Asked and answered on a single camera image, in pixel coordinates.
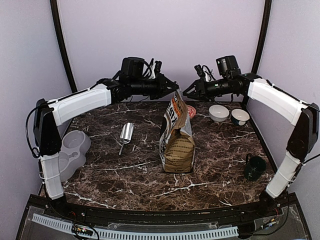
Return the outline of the translucent double pet bowl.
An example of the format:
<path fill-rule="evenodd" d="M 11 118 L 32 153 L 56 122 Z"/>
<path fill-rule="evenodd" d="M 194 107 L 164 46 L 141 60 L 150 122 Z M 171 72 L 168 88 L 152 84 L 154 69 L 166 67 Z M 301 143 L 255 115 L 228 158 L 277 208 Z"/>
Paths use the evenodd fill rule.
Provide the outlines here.
<path fill-rule="evenodd" d="M 58 157 L 61 182 L 70 179 L 86 163 L 90 147 L 91 140 L 83 131 L 73 130 L 63 137 Z"/>

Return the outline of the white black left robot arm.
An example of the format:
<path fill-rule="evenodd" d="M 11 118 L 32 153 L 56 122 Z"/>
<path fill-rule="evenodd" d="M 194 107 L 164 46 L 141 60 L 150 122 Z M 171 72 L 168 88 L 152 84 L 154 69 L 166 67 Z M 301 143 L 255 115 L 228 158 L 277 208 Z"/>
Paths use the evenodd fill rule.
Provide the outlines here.
<path fill-rule="evenodd" d="M 161 73 L 162 62 L 145 61 L 140 57 L 125 57 L 120 70 L 112 78 L 101 78 L 93 86 L 52 100 L 39 99 L 29 112 L 34 116 L 35 146 L 29 146 L 39 161 L 40 178 L 51 203 L 51 210 L 60 218 L 67 218 L 70 206 L 62 199 L 62 183 L 73 176 L 86 162 L 91 141 L 77 131 L 74 138 L 61 137 L 58 127 L 92 110 L 117 104 L 133 96 L 150 100 L 161 99 L 179 89 Z"/>

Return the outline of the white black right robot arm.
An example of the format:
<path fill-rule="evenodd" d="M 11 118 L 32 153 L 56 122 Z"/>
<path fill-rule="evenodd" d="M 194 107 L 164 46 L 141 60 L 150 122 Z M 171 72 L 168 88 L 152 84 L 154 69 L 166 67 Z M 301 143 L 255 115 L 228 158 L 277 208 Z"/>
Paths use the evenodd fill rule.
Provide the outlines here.
<path fill-rule="evenodd" d="M 255 205 L 255 213 L 266 217 L 275 208 L 272 199 L 279 197 L 292 184 L 301 169 L 313 158 L 308 158 L 319 138 L 320 108 L 315 103 L 301 100 L 276 86 L 270 80 L 253 72 L 243 73 L 236 57 L 227 55 L 216 59 L 220 79 L 214 78 L 206 65 L 195 65 L 198 75 L 183 95 L 189 99 L 212 102 L 224 95 L 242 95 L 244 99 L 259 102 L 269 108 L 268 122 L 277 128 L 285 127 L 288 133 L 283 144 L 283 160 L 277 161 L 277 171 L 263 194 L 268 197 Z"/>

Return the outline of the silver metal scoop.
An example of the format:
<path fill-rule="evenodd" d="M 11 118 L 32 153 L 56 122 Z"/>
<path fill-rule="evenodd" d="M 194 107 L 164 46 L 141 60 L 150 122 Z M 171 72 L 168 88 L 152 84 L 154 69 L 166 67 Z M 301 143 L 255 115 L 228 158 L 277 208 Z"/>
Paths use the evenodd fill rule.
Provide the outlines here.
<path fill-rule="evenodd" d="M 130 143 L 132 136 L 133 136 L 134 128 L 135 128 L 135 126 L 131 122 L 127 122 L 123 126 L 121 134 L 120 134 L 121 148 L 118 153 L 119 155 L 122 154 L 122 150 L 123 150 L 124 145 Z"/>

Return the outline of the brown pet food bag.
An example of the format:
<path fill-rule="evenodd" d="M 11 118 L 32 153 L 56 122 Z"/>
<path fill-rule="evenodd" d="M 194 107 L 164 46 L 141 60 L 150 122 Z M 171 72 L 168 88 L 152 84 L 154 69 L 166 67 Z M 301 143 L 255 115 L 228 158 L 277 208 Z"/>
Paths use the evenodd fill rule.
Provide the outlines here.
<path fill-rule="evenodd" d="M 175 91 L 163 115 L 159 156 L 166 173 L 185 174 L 193 170 L 196 145 L 182 92 Z"/>

